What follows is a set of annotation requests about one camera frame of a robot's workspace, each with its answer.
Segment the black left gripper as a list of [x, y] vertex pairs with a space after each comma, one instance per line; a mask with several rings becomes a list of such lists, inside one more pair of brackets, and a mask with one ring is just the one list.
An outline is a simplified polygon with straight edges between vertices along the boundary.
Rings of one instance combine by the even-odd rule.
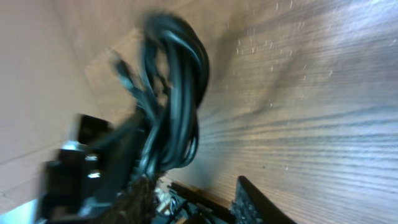
[[127, 189], [146, 138], [142, 113], [120, 126], [79, 114], [72, 138], [42, 170], [37, 221], [88, 223]]

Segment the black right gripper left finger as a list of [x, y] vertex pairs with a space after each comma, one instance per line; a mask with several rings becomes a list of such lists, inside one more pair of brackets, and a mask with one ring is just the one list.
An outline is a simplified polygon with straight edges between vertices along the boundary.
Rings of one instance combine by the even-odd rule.
[[155, 217], [156, 181], [141, 177], [93, 224], [149, 224]]

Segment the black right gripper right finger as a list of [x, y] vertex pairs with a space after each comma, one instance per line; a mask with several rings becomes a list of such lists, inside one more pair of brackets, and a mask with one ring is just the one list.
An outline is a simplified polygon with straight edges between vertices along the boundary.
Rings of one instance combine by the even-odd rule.
[[243, 175], [237, 178], [231, 213], [238, 224], [295, 224]]

